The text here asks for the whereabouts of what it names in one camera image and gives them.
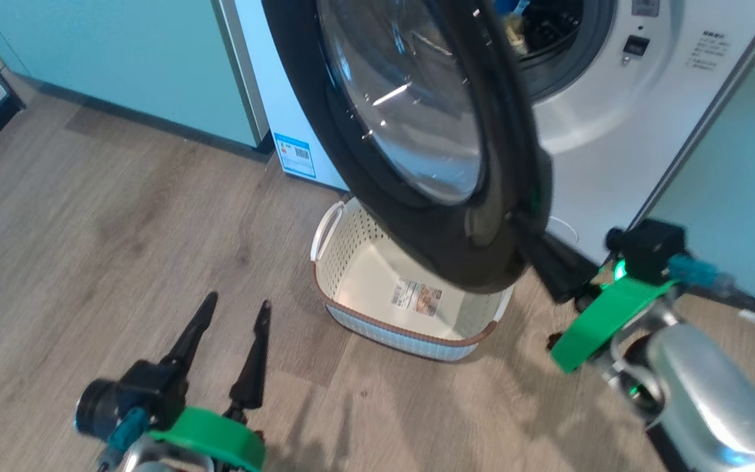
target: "teal wall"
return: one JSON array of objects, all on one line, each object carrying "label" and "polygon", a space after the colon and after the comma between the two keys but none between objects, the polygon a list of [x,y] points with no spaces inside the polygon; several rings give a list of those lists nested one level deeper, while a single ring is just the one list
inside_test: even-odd
[{"label": "teal wall", "polygon": [[113,104],[249,146],[261,138],[210,0],[0,0],[0,57]]},{"label": "teal wall", "polygon": [[651,216],[686,225],[695,255],[755,295],[755,66]]}]

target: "basket label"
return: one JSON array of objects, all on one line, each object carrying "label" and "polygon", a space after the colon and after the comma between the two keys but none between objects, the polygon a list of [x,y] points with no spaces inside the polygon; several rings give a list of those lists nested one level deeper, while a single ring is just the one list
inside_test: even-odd
[{"label": "basket label", "polygon": [[441,290],[399,277],[390,303],[399,308],[434,317],[440,300]]}]

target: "laminate flooring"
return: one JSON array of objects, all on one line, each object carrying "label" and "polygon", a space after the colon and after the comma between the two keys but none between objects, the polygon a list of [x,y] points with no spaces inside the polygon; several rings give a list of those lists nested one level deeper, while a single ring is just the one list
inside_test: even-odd
[{"label": "laminate flooring", "polygon": [[[221,298],[189,404],[223,410],[273,302],[267,396],[249,414],[269,471],[661,470],[599,377],[557,371],[574,314],[533,274],[470,358],[381,347],[327,314],[309,276],[339,194],[267,164],[38,95],[0,134],[0,470],[92,470],[72,428],[97,377],[159,359],[209,290]],[[680,311],[755,382],[755,326],[687,296]]]}]

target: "white plastic basket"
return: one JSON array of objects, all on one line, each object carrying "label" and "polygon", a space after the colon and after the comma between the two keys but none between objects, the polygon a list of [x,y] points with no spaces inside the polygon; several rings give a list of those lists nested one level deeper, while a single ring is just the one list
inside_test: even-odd
[{"label": "white plastic basket", "polygon": [[414,355],[456,361],[494,331],[513,287],[464,292],[416,263],[356,198],[324,215],[311,245],[314,283],[340,325]]}]

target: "washing machine door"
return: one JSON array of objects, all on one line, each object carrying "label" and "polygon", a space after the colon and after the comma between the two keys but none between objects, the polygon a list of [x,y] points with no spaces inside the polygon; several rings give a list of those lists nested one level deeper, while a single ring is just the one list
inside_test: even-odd
[{"label": "washing machine door", "polygon": [[345,184],[408,254],[473,292],[524,272],[552,195],[551,162],[489,3],[263,1]]}]

